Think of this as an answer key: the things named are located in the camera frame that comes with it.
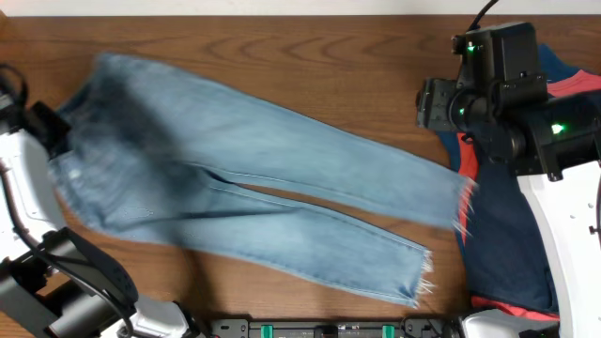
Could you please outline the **light blue denim jeans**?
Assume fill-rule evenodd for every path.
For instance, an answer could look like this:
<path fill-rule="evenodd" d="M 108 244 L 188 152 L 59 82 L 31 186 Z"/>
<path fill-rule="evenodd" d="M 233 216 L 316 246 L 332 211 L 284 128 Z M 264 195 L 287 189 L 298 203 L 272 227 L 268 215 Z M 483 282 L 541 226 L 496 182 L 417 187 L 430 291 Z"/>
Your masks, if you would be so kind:
<path fill-rule="evenodd" d="M 321 200 L 456 230 L 472 179 L 160 62 L 102 54 L 50 174 L 84 225 L 417 306 L 423 245 Z"/>

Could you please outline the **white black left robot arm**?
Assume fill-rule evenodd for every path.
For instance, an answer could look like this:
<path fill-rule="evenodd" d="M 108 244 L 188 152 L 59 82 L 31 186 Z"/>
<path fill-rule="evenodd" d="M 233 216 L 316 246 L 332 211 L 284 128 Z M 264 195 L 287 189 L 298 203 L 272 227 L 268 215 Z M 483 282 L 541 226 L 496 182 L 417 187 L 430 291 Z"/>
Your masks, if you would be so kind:
<path fill-rule="evenodd" d="M 1 67 L 1 310 L 36 337 L 198 337 L 175 302 L 139 295 L 113 257 L 70 230 L 48 178 L 69 124 L 27 104 L 24 76 Z"/>

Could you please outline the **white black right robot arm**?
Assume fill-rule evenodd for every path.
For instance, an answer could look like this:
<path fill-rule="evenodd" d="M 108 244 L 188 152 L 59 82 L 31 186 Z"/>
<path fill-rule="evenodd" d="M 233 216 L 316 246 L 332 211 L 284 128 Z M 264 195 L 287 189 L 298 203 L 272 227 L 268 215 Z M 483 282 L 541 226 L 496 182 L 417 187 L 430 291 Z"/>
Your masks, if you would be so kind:
<path fill-rule="evenodd" d="M 461 337 L 600 333 L 600 90 L 561 89 L 530 23 L 453 39 L 453 80 L 429 78 L 417 123 L 447 131 L 473 178 L 459 236 L 472 309 Z"/>

